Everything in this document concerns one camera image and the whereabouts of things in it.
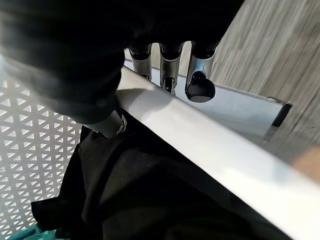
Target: perforated metal panel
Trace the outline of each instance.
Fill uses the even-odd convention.
[[[35,224],[32,201],[59,193],[80,131],[81,125],[40,105],[22,85],[2,83],[0,240]]]

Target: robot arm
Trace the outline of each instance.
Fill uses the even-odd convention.
[[[43,104],[104,132],[109,116],[120,122],[116,90],[126,48],[134,69],[150,80],[151,43],[160,43],[160,85],[174,94],[183,43],[196,40],[185,91],[191,101],[211,99],[215,43],[242,2],[163,0],[156,7],[144,0],[0,0],[0,52],[8,75]]]

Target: teal fabric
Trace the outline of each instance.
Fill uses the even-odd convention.
[[[41,231],[38,225],[34,225],[32,227],[19,232],[17,235],[10,237],[8,240],[58,240],[61,238],[55,237],[56,230],[52,231]]]

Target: black cloth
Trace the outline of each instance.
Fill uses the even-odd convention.
[[[289,239],[145,126],[126,118],[126,131],[111,139],[82,128],[59,196],[31,204],[43,230],[97,240]]]
[[[93,124],[116,109],[124,49],[217,43],[243,1],[0,0],[0,53],[43,104]]]

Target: black fabric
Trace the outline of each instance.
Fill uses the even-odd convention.
[[[42,229],[71,239],[289,239],[248,206],[237,213],[233,202],[243,202],[126,118],[128,129],[111,139],[82,128],[59,196],[31,204]]]
[[[97,123],[116,109],[124,49],[218,43],[243,1],[0,0],[0,53],[51,110]]]

